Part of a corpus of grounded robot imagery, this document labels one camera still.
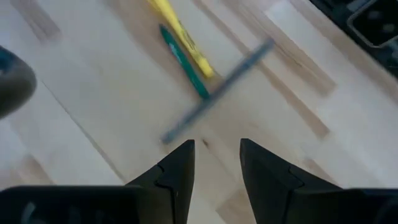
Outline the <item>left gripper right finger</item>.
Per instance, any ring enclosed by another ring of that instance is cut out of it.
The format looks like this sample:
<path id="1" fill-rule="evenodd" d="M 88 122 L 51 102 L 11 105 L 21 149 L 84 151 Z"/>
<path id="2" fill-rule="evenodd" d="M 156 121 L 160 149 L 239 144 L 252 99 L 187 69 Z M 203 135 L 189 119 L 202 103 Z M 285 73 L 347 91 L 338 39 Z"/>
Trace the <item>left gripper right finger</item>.
<path id="1" fill-rule="evenodd" d="M 294 190 L 340 189 L 248 138 L 241 139 L 239 156 L 244 185 L 257 224 L 284 224 Z"/>

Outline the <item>black aluminium table frame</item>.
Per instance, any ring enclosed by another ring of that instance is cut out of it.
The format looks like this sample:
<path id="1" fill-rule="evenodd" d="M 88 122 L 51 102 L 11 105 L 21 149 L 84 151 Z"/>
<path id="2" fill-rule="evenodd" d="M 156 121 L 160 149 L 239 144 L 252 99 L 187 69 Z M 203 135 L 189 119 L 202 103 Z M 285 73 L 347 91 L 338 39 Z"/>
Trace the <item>black aluminium table frame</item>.
<path id="1" fill-rule="evenodd" d="M 398 79 L 398 0 L 309 0 Z"/>

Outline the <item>yellow highlighter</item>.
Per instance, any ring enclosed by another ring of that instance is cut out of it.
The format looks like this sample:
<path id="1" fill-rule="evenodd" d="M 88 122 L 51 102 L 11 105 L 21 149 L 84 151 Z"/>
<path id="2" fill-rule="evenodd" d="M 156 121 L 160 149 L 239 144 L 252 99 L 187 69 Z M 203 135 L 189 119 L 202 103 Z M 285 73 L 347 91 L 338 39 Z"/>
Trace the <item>yellow highlighter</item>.
<path id="1" fill-rule="evenodd" d="M 176 12 L 174 11 L 169 0 L 148 0 L 152 6 L 158 10 L 165 20 L 170 24 L 171 28 L 175 31 L 181 43 L 188 50 L 190 56 L 198 65 L 205 78 L 212 78 L 215 71 L 211 67 L 206 57 L 201 53 L 192 38 L 190 37 L 186 28 L 180 22 Z"/>

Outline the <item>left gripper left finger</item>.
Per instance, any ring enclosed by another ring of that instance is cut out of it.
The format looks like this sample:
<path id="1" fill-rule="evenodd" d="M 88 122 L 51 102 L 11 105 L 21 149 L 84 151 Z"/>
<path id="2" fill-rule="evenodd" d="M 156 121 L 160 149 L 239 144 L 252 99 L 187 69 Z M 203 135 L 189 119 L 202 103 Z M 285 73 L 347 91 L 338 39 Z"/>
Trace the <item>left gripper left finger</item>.
<path id="1" fill-rule="evenodd" d="M 134 193 L 131 224 L 187 224 L 195 180 L 195 141 L 179 145 L 130 181 Z"/>

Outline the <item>grey marker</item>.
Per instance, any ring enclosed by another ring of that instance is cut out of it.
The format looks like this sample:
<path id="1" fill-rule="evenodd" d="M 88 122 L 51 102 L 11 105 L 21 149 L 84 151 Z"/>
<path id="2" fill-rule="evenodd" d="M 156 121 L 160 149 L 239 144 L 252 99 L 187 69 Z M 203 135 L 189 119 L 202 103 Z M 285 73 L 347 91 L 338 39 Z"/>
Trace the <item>grey marker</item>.
<path id="1" fill-rule="evenodd" d="M 186 129 L 192 126 L 199 118 L 201 118 L 206 111 L 208 111 L 222 96 L 255 66 L 269 51 L 274 47 L 274 39 L 266 39 L 256 50 L 250 52 L 242 61 L 235 66 L 226 80 L 219 85 L 219 87 L 206 100 L 190 110 L 180 121 L 178 121 L 170 130 L 168 130 L 161 137 L 161 142 L 170 144 L 178 138 Z"/>

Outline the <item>green crayon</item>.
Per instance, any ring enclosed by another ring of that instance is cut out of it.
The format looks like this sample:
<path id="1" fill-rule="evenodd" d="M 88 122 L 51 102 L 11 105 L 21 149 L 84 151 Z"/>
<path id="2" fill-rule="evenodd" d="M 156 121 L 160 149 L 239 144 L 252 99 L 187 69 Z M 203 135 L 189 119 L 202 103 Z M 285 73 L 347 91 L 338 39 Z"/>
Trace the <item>green crayon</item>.
<path id="1" fill-rule="evenodd" d="M 209 92 L 207 91 L 202 81 L 199 79 L 187 56 L 183 53 L 173 35 L 163 24 L 159 24 L 159 30 L 165 44 L 168 46 L 171 53 L 174 55 L 177 62 L 181 66 L 182 70 L 185 72 L 186 77 L 196 90 L 197 94 L 204 100 L 208 99 L 210 97 Z"/>

